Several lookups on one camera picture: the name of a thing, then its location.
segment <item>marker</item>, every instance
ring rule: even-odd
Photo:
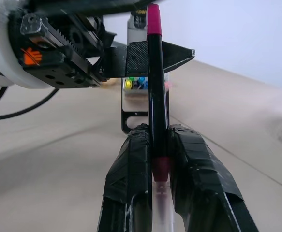
[[[144,83],[144,89],[148,89],[148,81]]]
[[[134,88],[138,88],[138,86],[139,86],[139,82],[138,82],[138,81],[134,81],[134,82],[133,82],[133,87],[134,87]]]
[[[164,89],[162,30],[159,6],[150,4],[147,13],[148,96],[149,108],[151,109],[149,111],[149,127],[152,137],[152,156],[156,158],[167,155],[166,131],[169,125]]]
[[[143,82],[145,81],[145,77],[139,77],[139,79],[137,80],[139,82],[139,84],[143,84]]]
[[[127,89],[131,89],[132,88],[132,81],[131,80],[126,80],[125,88],[127,88]]]

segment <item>yellow marker cap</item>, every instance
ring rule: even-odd
[[[132,88],[132,81],[131,80],[126,80],[125,87],[128,88],[128,89],[131,89]]]

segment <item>white background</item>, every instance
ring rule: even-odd
[[[282,0],[164,0],[163,39],[196,49],[204,63],[282,87]],[[106,28],[127,38],[129,14]]]

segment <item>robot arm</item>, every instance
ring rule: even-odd
[[[151,2],[0,0],[0,86],[99,87],[109,78],[144,75],[146,43],[140,45],[143,50],[130,56],[128,47],[111,48],[115,34],[105,30],[102,15],[133,11]],[[193,58],[190,49],[163,45],[165,72]],[[145,57],[141,61],[145,69],[135,70],[131,63],[140,53]],[[100,58],[91,64],[91,57]]]

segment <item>beige table surface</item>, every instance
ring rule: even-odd
[[[171,122],[208,138],[260,231],[282,231],[282,90],[194,61],[172,82]],[[0,114],[49,91],[12,87]],[[96,231],[104,178],[124,140],[118,88],[62,90],[0,121],[0,232]]]

